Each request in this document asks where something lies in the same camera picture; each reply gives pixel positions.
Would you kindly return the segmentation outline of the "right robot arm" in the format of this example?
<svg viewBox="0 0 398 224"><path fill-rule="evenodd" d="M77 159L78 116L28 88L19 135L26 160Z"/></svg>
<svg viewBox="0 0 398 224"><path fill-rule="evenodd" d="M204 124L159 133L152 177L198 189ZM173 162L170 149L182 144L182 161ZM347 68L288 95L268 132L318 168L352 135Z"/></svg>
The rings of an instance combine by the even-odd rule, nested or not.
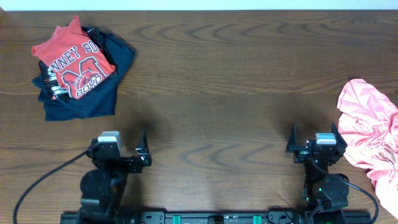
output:
<svg viewBox="0 0 398 224"><path fill-rule="evenodd" d="M305 182L303 198L308 207L303 212L303 223L334 223L332 213L348 206L348 186L345 178L339 174L331 174L328 168L343 157L347 143L338 132L335 124L329 133L317 133L314 140L306 145L297 143L296 126L292 126L286 152L294 155L294 162L303 164Z"/></svg>

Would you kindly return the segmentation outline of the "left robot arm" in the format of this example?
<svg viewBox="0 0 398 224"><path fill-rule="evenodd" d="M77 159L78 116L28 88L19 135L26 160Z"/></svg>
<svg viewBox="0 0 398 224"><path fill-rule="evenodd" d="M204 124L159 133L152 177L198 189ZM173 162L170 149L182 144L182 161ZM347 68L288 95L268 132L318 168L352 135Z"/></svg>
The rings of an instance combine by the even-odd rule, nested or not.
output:
<svg viewBox="0 0 398 224"><path fill-rule="evenodd" d="M104 131L91 140L86 155L96 169L85 174L80 182L78 223L139 223L139 215L123 208L121 200L128 175L139 174L152 164L146 131L141 131L136 156L121 156L122 148L118 131Z"/></svg>

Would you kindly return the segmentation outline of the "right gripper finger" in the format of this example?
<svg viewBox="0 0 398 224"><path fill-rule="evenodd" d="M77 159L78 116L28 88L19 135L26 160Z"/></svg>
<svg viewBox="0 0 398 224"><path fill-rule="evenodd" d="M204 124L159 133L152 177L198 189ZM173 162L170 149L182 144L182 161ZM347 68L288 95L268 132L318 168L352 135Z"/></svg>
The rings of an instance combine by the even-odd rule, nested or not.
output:
<svg viewBox="0 0 398 224"><path fill-rule="evenodd" d="M296 153L299 150L299 147L297 145L297 132L296 132L296 126L293 123L292 124L292 129L290 132L290 137L289 140L287 142L287 146L286 146L286 152L288 153Z"/></svg>
<svg viewBox="0 0 398 224"><path fill-rule="evenodd" d="M343 156L346 152L346 148L348 145L341 136L341 134L338 132L338 128L336 127L335 123L331 124L331 132L335 135L338 154L340 156Z"/></svg>

